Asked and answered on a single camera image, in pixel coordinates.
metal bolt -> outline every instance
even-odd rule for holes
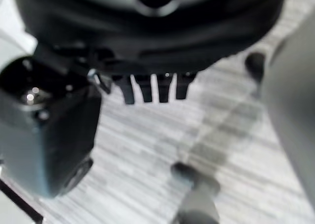
[[[37,116],[40,120],[46,121],[49,119],[50,115],[47,110],[40,111]]]
[[[26,70],[28,70],[28,71],[32,71],[33,70],[33,66],[32,66],[32,64],[31,64],[31,62],[29,60],[24,59],[22,61],[22,64],[26,68]]]
[[[73,86],[72,86],[72,85],[67,85],[67,86],[65,87],[65,89],[66,89],[67,91],[72,91],[72,90],[73,90]]]

